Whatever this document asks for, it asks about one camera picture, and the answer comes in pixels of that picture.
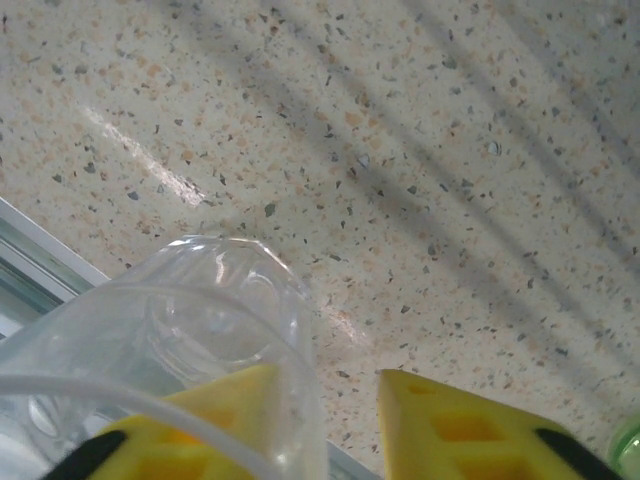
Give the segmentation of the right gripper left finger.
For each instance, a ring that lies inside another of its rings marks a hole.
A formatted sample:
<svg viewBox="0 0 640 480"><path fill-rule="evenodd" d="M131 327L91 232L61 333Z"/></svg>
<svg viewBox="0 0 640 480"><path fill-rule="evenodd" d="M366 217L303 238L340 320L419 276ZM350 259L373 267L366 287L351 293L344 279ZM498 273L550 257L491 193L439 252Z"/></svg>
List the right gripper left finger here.
<svg viewBox="0 0 640 480"><path fill-rule="evenodd" d="M268 458L280 370L262 364L170 395L162 412L115 421L47 480L280 480Z"/></svg>

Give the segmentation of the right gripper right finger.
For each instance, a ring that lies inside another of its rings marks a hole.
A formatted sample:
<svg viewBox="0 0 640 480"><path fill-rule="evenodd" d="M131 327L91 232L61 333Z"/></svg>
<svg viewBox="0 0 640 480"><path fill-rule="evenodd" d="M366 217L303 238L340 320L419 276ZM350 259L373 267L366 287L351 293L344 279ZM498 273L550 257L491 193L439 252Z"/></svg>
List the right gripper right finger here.
<svg viewBox="0 0 640 480"><path fill-rule="evenodd" d="M385 480L624 480L562 425L402 370L379 374Z"/></svg>

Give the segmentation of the small clear plastic cup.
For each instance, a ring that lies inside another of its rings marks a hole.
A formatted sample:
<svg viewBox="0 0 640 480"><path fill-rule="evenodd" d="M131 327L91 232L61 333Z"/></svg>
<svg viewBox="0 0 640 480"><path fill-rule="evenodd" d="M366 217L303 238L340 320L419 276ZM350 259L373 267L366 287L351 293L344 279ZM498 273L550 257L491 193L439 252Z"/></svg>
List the small clear plastic cup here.
<svg viewBox="0 0 640 480"><path fill-rule="evenodd" d="M309 296L186 236L95 287L0 261L0 480L328 480Z"/></svg>

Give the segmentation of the green plastic cup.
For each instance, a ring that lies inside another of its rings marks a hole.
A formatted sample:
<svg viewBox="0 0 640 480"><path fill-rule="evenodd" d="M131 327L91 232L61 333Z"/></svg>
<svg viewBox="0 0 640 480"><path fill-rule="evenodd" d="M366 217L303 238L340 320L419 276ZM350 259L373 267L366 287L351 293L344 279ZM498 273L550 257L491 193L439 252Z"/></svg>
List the green plastic cup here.
<svg viewBox="0 0 640 480"><path fill-rule="evenodd" d="M612 435L609 466L625 480L640 480L640 412L626 419Z"/></svg>

